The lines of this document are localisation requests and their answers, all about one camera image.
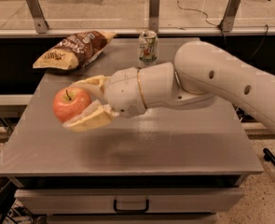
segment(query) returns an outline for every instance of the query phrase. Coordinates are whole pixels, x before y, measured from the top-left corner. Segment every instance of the apple stem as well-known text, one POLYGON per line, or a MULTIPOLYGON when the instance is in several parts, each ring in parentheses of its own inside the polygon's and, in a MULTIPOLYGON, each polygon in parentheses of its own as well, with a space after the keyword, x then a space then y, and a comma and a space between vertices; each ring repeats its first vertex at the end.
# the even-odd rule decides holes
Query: apple stem
POLYGON ((69 95, 68 90, 65 90, 65 92, 66 92, 66 95, 67 95, 67 96, 68 96, 68 98, 69 98, 69 101, 71 101, 71 100, 72 100, 72 98, 71 98, 71 96, 69 95))

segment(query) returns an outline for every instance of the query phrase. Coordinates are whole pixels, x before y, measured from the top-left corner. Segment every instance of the gray tabletop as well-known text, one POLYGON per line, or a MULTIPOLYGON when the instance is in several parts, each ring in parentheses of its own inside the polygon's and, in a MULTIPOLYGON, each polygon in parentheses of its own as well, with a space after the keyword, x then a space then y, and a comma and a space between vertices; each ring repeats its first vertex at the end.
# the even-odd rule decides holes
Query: gray tabletop
MULTIPOLYGON (((158 62, 172 62, 187 39, 161 38, 158 62)), ((55 93, 71 82, 137 66, 137 39, 114 39, 89 67, 47 72, 4 147, 0 176, 235 175, 262 166, 233 107, 155 108, 84 133, 66 131, 52 112, 55 93)))

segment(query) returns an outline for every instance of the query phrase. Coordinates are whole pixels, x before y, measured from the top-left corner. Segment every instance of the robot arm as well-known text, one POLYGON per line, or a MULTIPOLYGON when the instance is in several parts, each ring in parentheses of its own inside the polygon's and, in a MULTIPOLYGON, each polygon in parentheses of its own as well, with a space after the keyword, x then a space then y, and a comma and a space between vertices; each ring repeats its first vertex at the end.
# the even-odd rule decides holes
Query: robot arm
POLYGON ((184 44, 176 53, 174 66, 163 63, 117 71, 105 78, 102 91, 106 110, 113 112, 110 118, 130 118, 159 106, 202 108, 214 102, 215 94, 275 133, 275 76, 205 42, 184 44))

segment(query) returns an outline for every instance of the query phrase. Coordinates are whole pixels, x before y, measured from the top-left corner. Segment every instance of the chip bag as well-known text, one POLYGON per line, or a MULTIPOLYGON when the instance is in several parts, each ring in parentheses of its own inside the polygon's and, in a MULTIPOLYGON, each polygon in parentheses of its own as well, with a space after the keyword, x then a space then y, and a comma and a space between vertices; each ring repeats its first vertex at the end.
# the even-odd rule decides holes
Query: chip bag
POLYGON ((74 70, 86 66, 101 54, 115 35, 102 31, 70 35, 40 56, 34 68, 74 70))

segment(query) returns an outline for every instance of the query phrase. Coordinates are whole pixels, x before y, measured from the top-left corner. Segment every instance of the apple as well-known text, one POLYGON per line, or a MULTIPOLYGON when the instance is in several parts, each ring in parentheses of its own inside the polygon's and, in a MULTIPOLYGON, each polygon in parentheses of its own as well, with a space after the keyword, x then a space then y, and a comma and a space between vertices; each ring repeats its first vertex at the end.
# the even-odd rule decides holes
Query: apple
POLYGON ((57 119, 64 123, 81 114, 91 102, 90 95, 84 89, 67 87, 55 95, 52 108, 57 119))

